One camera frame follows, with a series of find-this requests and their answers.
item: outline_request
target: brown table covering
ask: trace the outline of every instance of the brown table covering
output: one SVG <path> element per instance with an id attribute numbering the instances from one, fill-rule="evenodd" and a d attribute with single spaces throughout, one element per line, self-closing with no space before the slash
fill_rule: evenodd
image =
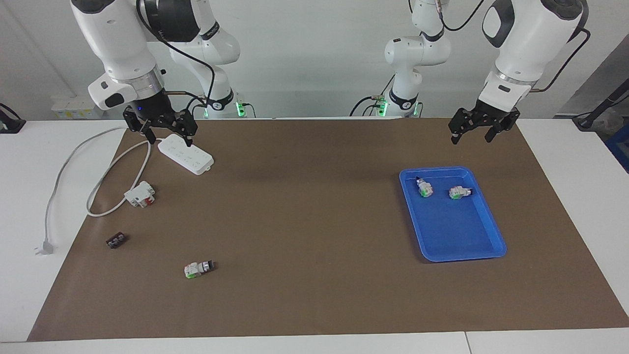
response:
<path id="1" fill-rule="evenodd" d="M 520 131 L 483 135 L 453 146 L 439 119 L 200 122 L 212 170 L 155 149 L 142 180 L 157 201 L 85 220 L 29 340 L 629 326 Z M 140 139 L 127 132 L 118 153 Z M 112 170 L 93 211 L 120 200 L 144 155 Z M 474 172 L 504 258 L 422 257 L 398 174 L 457 165 Z M 118 231 L 130 240 L 111 250 Z M 216 271 L 185 278 L 210 259 Z"/>

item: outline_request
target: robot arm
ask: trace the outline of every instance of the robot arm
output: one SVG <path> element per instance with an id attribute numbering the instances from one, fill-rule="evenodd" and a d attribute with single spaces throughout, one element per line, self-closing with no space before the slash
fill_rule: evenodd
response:
<path id="1" fill-rule="evenodd" d="M 197 130 L 196 122 L 188 110 L 175 112 L 172 109 L 164 89 L 164 72 L 157 69 L 157 61 L 148 50 L 141 21 L 160 37 L 157 39 L 174 42 L 171 45 L 181 50 L 190 50 L 193 57 L 209 62 L 208 66 L 234 62 L 240 55 L 238 42 L 220 30 L 207 0 L 70 1 L 81 31 L 105 69 L 88 87 L 97 106 L 108 110 L 129 104 L 123 115 L 131 131 L 140 132 L 153 143 L 155 136 L 150 128 L 167 128 L 181 135 L 190 146 Z M 211 97 L 227 91 L 225 86 L 229 83 L 223 71 L 217 68 L 214 75 L 212 69 L 201 68 L 201 64 L 195 66 L 190 63 L 197 64 L 194 60 L 172 49 L 171 56 L 192 70 L 207 92 L 213 82 L 219 83 Z"/>
<path id="2" fill-rule="evenodd" d="M 443 9 L 449 0 L 442 1 Z M 386 100 L 387 116 L 408 117 L 413 114 L 420 92 L 419 66 L 435 66 L 450 57 L 451 44 L 443 36 L 443 25 L 434 0 L 416 0 L 413 24 L 420 30 L 417 37 L 390 40 L 385 49 L 386 60 L 395 69 L 395 81 Z"/>
<path id="3" fill-rule="evenodd" d="M 459 109 L 450 121 L 452 142 L 477 127 L 491 127 L 487 142 L 511 130 L 517 103 L 532 91 L 546 65 L 578 34 L 587 20 L 586 0 L 496 0 L 482 29 L 500 49 L 473 110 Z"/>

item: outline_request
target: power strip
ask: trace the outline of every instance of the power strip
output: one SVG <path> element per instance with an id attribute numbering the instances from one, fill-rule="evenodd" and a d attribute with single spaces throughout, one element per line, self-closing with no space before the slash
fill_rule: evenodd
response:
<path id="1" fill-rule="evenodd" d="M 157 146 L 162 154 L 183 166 L 188 171 L 200 176 L 214 164 L 214 158 L 195 145 L 186 146 L 182 137 L 171 134 Z"/>

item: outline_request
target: white tabletop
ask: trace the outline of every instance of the white tabletop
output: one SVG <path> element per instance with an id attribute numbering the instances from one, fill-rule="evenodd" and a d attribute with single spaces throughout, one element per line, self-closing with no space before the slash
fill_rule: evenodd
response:
<path id="1" fill-rule="evenodd" d="M 69 164 L 55 198 L 55 253 L 35 256 L 58 169 L 84 139 L 122 121 L 29 122 L 18 135 L 0 135 L 0 341 L 26 340 L 86 216 L 85 200 L 120 142 L 123 130 L 86 146 Z M 598 137 L 567 120 L 521 120 L 518 126 L 626 312 L 629 309 L 629 176 Z M 584 193 L 587 185 L 589 193 Z M 0 353 L 605 353 L 629 352 L 629 329 L 491 333 L 377 334 L 99 340 L 3 343 Z"/>

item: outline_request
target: blue tray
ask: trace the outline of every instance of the blue tray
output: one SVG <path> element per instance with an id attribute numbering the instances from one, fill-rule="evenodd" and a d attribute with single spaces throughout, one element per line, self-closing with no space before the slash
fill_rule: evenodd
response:
<path id="1" fill-rule="evenodd" d="M 423 198 L 416 179 L 432 184 Z M 472 171 L 465 167 L 406 169 L 399 175 L 421 253 L 432 262 L 481 260 L 507 252 L 487 202 Z M 452 200 L 450 188 L 472 188 L 472 195 Z"/>

